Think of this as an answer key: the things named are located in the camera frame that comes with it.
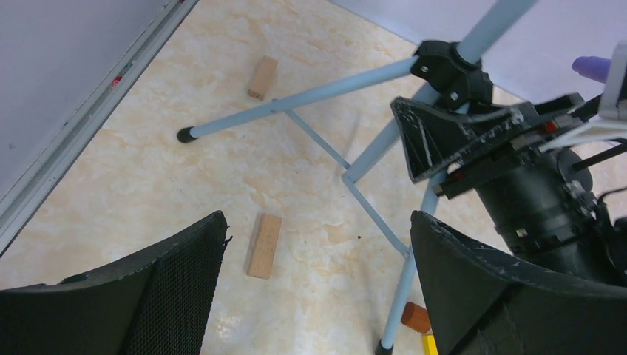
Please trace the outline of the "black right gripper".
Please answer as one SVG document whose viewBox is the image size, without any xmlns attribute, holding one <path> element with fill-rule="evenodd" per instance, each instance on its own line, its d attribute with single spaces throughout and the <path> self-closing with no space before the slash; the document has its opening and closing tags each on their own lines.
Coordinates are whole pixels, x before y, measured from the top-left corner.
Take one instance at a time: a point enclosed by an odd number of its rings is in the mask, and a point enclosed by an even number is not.
<svg viewBox="0 0 627 355">
<path fill-rule="evenodd" d="M 468 115 L 408 98 L 395 98 L 390 107 L 401 133 L 407 169 L 413 183 L 430 179 L 452 163 L 460 167 L 434 188 L 439 197 L 456 196 L 502 178 L 510 172 L 540 165 L 555 170 L 559 186 L 577 181 L 590 192 L 593 180 L 589 166 L 568 148 L 540 146 L 562 138 L 597 114 L 600 96 L 584 102 L 569 94 L 542 104 L 524 102 L 493 106 L 487 112 Z"/>
</svg>

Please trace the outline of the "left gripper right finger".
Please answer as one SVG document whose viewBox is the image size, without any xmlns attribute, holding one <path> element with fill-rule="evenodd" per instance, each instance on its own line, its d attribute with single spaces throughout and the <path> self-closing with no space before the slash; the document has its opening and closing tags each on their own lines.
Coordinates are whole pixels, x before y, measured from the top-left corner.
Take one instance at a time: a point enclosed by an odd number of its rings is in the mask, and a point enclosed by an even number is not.
<svg viewBox="0 0 627 355">
<path fill-rule="evenodd" d="M 415 211 L 410 236 L 440 354 L 624 354 L 626 289 L 557 273 Z"/>
</svg>

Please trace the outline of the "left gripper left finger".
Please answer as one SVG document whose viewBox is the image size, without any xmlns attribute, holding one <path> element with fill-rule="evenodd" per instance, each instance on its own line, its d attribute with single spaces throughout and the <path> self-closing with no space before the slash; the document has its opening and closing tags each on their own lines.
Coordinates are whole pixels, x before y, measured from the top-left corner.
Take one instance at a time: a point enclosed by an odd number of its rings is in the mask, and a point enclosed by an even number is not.
<svg viewBox="0 0 627 355">
<path fill-rule="evenodd" d="M 55 285 L 1 292 L 3 354 L 198 354 L 228 224 L 215 211 L 177 234 Z"/>
</svg>

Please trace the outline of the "light blue music stand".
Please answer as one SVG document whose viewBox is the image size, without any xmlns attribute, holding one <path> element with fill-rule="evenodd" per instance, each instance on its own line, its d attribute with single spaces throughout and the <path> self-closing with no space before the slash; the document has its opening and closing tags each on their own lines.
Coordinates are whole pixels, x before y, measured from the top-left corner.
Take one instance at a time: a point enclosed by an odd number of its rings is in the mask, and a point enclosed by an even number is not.
<svg viewBox="0 0 627 355">
<path fill-rule="evenodd" d="M 343 183 L 390 244 L 404 257 L 404 265 L 384 332 L 375 350 L 376 354 L 391 354 L 393 352 L 393 343 L 417 270 L 412 246 L 405 245 L 397 238 L 357 189 L 356 184 L 399 140 L 401 137 L 399 125 L 395 121 L 390 121 L 363 153 L 353 163 L 348 163 L 307 125 L 294 112 L 294 109 L 412 74 L 426 80 L 426 84 L 413 96 L 414 99 L 426 104 L 441 103 L 451 109 L 464 112 L 469 106 L 470 91 L 465 89 L 463 93 L 453 92 L 453 86 L 460 83 L 462 78 L 473 76 L 480 78 L 482 55 L 534 5 L 534 1 L 497 1 L 460 42 L 424 41 L 412 57 L 402 61 L 286 98 L 273 100 L 268 104 L 238 112 L 207 124 L 186 127 L 177 133 L 179 142 L 190 143 L 205 135 L 283 112 L 345 168 L 345 173 L 342 175 Z"/>
</svg>

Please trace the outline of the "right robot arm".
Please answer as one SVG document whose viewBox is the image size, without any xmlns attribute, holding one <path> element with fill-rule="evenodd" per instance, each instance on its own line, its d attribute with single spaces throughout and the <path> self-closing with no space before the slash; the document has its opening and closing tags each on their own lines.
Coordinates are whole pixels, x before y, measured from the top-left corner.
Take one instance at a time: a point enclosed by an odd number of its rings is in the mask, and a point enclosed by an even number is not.
<svg viewBox="0 0 627 355">
<path fill-rule="evenodd" d="M 466 112 L 398 97 L 390 105 L 414 183 L 453 199 L 475 191 L 518 258 L 610 285 L 626 284 L 626 243 L 592 193 L 589 161 L 540 146 L 585 122 L 591 105 L 571 93 L 534 104 L 473 101 Z"/>
</svg>

